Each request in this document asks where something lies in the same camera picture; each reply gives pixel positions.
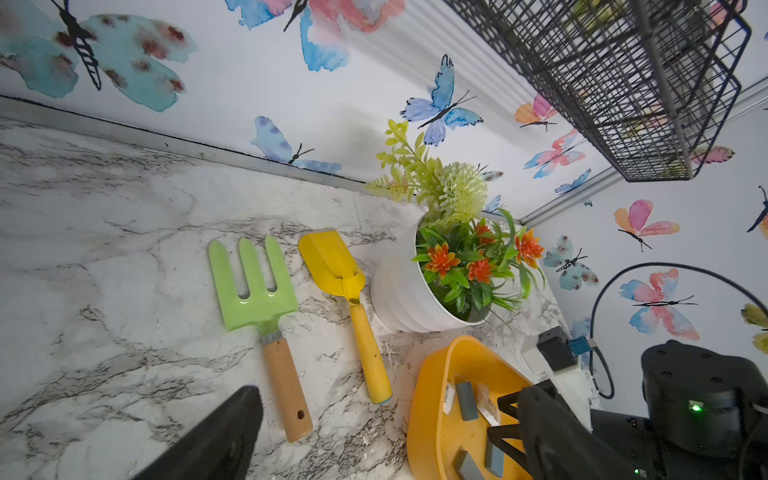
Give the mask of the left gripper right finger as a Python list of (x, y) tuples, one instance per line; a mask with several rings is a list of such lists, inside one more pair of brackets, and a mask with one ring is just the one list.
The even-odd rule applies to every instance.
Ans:
[(538, 387), (517, 399), (518, 465), (533, 479), (640, 479), (636, 467)]

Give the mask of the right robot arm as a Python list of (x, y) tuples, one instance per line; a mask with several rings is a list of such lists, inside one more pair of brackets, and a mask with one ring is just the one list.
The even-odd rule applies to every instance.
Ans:
[(641, 356), (645, 417), (580, 421), (562, 381), (501, 396), (490, 444), (534, 479), (764, 479), (767, 382), (748, 359), (669, 340)]

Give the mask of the white eraser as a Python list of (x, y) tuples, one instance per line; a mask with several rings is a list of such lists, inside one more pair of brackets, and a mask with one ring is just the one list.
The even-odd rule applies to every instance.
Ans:
[(491, 427), (500, 426), (501, 413), (498, 410), (496, 404), (493, 402), (493, 399), (490, 395), (490, 390), (486, 385), (482, 383), (478, 383), (476, 385), (475, 400), (478, 412), (483, 416), (488, 424)]
[(449, 415), (452, 411), (454, 400), (455, 400), (456, 390), (455, 387), (447, 383), (444, 389), (444, 395), (443, 395), (443, 413), (445, 415)]

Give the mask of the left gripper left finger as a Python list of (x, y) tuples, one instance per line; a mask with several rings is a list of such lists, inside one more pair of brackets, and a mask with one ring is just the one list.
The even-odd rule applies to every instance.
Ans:
[(243, 479), (263, 414), (259, 389), (243, 386), (136, 477)]

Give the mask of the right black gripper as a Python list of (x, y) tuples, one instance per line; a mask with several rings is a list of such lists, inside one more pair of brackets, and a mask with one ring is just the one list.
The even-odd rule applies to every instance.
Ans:
[(522, 358), (538, 384), (500, 396), (501, 423), (487, 429), (488, 448), (521, 474), (557, 474), (558, 394), (589, 431), (597, 393), (578, 352), (589, 349), (561, 326), (527, 337)]

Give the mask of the blue-grey eraser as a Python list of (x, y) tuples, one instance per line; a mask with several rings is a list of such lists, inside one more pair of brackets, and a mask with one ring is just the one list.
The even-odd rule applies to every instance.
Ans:
[(459, 450), (453, 460), (453, 470), (459, 480), (483, 480), (484, 476), (466, 450)]
[(469, 381), (458, 382), (455, 388), (462, 420), (467, 422), (478, 419), (479, 412), (472, 383)]
[(486, 442), (484, 467), (494, 477), (501, 479), (504, 476), (505, 455), (501, 449), (491, 440)]

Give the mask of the yellow plastic storage box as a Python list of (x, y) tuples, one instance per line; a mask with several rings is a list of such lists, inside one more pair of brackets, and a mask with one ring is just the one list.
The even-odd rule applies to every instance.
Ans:
[(495, 479), (485, 467), (489, 422), (483, 415), (465, 421), (457, 397), (446, 412), (449, 387), (469, 382), (485, 387), (489, 401), (531, 385), (515, 368), (470, 336), (459, 336), (423, 362), (410, 411), (407, 459), (416, 479), (459, 479), (459, 453), (465, 451), (484, 479)]

